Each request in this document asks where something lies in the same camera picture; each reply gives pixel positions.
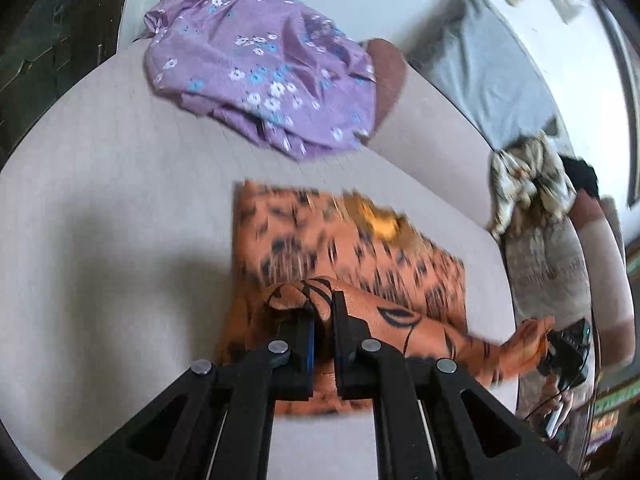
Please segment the person's right hand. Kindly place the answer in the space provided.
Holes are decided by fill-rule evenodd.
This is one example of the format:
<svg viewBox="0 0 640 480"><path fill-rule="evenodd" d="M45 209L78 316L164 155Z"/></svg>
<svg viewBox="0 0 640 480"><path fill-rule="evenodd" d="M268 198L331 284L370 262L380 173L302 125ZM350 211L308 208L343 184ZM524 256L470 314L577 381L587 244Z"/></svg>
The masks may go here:
<svg viewBox="0 0 640 480"><path fill-rule="evenodd" d="M531 374L521 379L518 384L516 416L519 419L529 416L529 419L538 422L562 405L558 418L558 424L562 425L573 407L573 393L570 391L560 393L558 382L559 378L553 374L549 376Z"/></svg>

